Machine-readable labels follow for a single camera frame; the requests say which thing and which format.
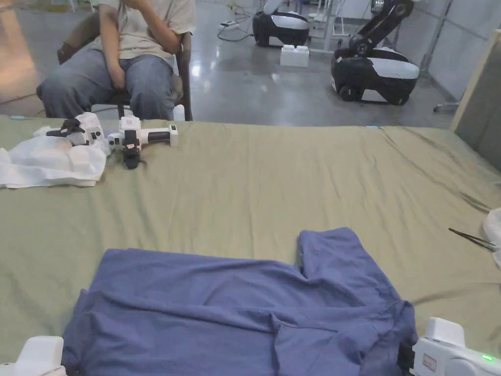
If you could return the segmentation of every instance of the person's hand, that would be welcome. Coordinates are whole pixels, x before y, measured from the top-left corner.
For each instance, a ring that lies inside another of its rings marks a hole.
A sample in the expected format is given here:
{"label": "person's hand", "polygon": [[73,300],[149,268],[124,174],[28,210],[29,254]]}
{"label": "person's hand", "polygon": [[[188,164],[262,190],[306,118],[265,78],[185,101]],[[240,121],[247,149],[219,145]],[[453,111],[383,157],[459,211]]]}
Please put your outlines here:
{"label": "person's hand", "polygon": [[132,9],[142,12],[149,4],[148,0],[123,0],[124,4]]}
{"label": "person's hand", "polygon": [[108,73],[110,74],[111,83],[113,87],[117,90],[125,89],[125,72],[120,67],[120,65],[114,64],[108,67]]}

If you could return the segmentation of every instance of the blue jeans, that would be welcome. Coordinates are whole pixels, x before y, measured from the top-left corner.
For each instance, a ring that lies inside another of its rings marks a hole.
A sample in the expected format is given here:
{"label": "blue jeans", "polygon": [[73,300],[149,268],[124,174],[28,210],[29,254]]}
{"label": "blue jeans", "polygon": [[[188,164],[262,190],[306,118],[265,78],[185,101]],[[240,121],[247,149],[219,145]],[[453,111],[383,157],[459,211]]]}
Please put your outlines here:
{"label": "blue jeans", "polygon": [[[130,108],[140,119],[173,120],[173,70],[162,58],[141,55],[120,59],[125,72]],[[52,71],[37,88],[47,117],[73,118],[116,93],[104,55],[85,49]]]}

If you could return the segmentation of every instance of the blue shirt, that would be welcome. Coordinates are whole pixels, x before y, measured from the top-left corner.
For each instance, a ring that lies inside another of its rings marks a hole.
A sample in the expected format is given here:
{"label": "blue shirt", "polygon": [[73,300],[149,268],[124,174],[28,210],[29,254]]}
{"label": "blue shirt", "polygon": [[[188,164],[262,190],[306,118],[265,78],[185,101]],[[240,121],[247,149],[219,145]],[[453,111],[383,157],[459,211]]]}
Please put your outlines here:
{"label": "blue shirt", "polygon": [[104,255],[64,334],[83,375],[400,375],[412,305],[347,228],[302,231],[301,266],[136,249]]}

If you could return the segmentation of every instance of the person's arm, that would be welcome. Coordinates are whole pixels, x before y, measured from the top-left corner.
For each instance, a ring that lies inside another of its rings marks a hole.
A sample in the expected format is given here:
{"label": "person's arm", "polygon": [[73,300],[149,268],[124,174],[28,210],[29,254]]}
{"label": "person's arm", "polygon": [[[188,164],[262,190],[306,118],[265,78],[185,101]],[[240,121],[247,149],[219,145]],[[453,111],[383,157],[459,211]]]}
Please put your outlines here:
{"label": "person's arm", "polygon": [[148,0],[124,0],[126,6],[137,9],[143,15],[151,33],[164,49],[172,55],[179,52],[181,48],[181,36],[172,31],[164,21],[155,13]]}
{"label": "person's arm", "polygon": [[115,89],[125,89],[125,72],[120,68],[118,11],[106,4],[99,5],[99,31],[106,60],[106,67]]}

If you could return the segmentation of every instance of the seated person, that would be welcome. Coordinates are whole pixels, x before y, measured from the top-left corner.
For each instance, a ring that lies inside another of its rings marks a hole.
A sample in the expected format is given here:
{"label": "seated person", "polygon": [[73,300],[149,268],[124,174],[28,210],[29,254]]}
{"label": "seated person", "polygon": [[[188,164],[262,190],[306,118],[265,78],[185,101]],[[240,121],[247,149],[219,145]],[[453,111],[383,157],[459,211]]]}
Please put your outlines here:
{"label": "seated person", "polygon": [[37,88],[47,117],[73,118],[127,90],[141,119],[173,119],[174,56],[195,30],[194,0],[100,0],[100,37]]}

